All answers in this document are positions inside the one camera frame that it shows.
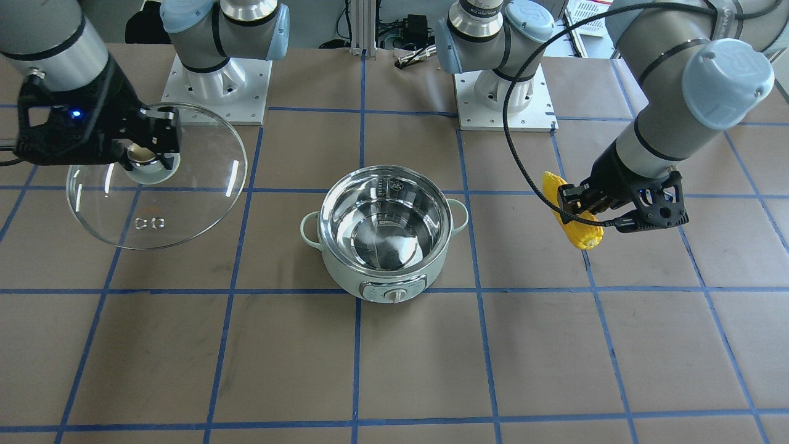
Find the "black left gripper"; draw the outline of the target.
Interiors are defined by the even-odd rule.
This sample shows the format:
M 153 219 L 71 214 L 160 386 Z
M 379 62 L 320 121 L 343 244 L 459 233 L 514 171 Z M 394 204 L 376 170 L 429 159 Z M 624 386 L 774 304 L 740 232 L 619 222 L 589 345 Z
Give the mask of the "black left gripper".
M 677 169 L 648 178 L 629 169 L 609 145 L 595 160 L 583 184 L 563 184 L 556 191 L 558 222 L 566 230 L 614 228 L 622 233 L 673 228 L 689 222 L 682 175 Z M 595 215 L 632 204 L 634 209 L 614 220 Z

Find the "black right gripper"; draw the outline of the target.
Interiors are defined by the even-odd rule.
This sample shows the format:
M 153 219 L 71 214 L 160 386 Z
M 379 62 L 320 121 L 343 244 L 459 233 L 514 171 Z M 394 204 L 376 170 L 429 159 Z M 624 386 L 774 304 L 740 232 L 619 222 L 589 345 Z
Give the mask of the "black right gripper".
M 146 109 L 115 59 L 73 90 L 56 92 L 44 79 L 32 68 L 23 79 L 12 146 L 17 158 L 43 166 L 118 163 L 126 172 L 174 168 L 181 151 L 179 110 Z

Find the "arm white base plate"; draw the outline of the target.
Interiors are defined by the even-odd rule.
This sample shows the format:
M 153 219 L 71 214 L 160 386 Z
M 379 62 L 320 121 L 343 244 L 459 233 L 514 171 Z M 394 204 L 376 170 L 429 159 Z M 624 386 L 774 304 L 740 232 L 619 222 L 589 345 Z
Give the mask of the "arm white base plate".
M 461 130 L 498 131 L 504 123 L 513 132 L 549 132 L 558 129 L 549 87 L 542 65 L 534 76 L 515 85 L 492 70 L 453 75 L 457 114 Z
M 261 126 L 271 69 L 268 60 L 231 58 L 215 72 L 195 73 L 176 55 L 161 101 L 197 105 L 233 125 Z

